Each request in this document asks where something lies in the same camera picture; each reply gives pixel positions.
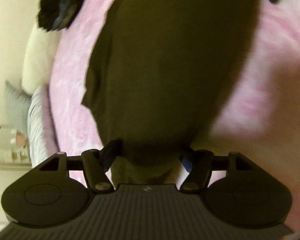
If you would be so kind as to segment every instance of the bed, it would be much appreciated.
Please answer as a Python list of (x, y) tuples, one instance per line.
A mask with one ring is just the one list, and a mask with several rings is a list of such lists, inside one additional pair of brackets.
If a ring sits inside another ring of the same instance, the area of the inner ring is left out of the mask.
[[(90, 111), (81, 105), (89, 56), (113, 0), (85, 0), (62, 31), (49, 84), (58, 146), (68, 156), (103, 147)], [(286, 223), (300, 230), (300, 0), (262, 1), (253, 50), (242, 78), (211, 131), (195, 142), (219, 155), (240, 151), (289, 187)], [(70, 176), (84, 183), (83, 174)], [(181, 171), (180, 181), (186, 176)]]

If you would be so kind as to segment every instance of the fuzzy pink fabric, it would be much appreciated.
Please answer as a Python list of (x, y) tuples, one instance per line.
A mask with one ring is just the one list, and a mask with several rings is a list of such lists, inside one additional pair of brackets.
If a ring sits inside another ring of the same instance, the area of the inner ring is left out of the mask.
[[(58, 143), (68, 155), (102, 148), (90, 111), (81, 106), (89, 55), (112, 0), (85, 0), (64, 30), (50, 82)], [(240, 151), (293, 194), (287, 225), (300, 230), (300, 0), (262, 1), (254, 48), (237, 89), (208, 142), (216, 154)], [(73, 171), (71, 176), (83, 182)]]

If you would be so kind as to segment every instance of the white wall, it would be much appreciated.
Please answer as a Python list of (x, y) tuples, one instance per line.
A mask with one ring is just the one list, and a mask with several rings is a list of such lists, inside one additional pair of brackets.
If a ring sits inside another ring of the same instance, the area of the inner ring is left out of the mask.
[(4, 80), (21, 87), (24, 53), (39, 0), (0, 0), (0, 124), (6, 124)]

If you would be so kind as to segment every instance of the round joint cover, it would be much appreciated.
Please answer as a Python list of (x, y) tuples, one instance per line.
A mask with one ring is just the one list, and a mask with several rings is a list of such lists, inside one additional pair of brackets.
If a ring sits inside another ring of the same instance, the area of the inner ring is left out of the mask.
[(214, 182), (202, 198), (213, 214), (244, 227), (268, 227), (284, 221), (292, 196), (290, 191), (268, 174), (237, 172)]
[(31, 227), (49, 227), (74, 218), (89, 200), (87, 189), (55, 172), (31, 171), (2, 195), (2, 208), (10, 221)]

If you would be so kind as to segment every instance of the bed sheet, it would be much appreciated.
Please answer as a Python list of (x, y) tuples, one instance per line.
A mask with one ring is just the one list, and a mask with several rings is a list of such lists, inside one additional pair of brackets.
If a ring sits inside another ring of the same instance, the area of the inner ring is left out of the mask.
[[(102, 148), (90, 111), (81, 105), (89, 56), (112, 0), (85, 0), (62, 31), (50, 81), (58, 143), (68, 155)], [(263, 0), (254, 48), (209, 141), (194, 147), (241, 151), (293, 193), (287, 224), (300, 229), (300, 0)], [(181, 171), (180, 179), (186, 174)], [(79, 172), (71, 177), (83, 182)]]

